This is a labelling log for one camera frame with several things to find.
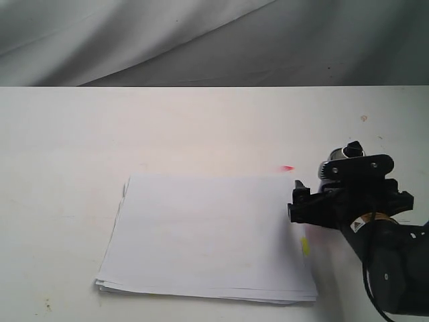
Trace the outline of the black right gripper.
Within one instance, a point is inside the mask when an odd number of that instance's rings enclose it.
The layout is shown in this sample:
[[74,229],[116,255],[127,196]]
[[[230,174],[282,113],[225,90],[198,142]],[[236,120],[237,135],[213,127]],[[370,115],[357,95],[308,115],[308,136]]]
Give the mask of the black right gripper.
[[394,215],[411,211],[414,196],[399,191],[395,179],[337,182],[312,194],[302,181],[294,181],[288,217],[294,223],[357,231],[372,220],[394,222]]

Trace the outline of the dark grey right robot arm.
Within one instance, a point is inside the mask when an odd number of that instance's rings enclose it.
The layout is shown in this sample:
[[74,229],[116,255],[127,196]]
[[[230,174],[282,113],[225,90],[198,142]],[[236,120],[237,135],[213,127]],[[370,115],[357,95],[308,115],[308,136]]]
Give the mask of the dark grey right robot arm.
[[413,206],[394,179],[331,182],[314,194],[297,180],[288,217],[342,233],[361,261],[369,300],[389,321],[389,314],[428,316],[428,225],[394,218]]

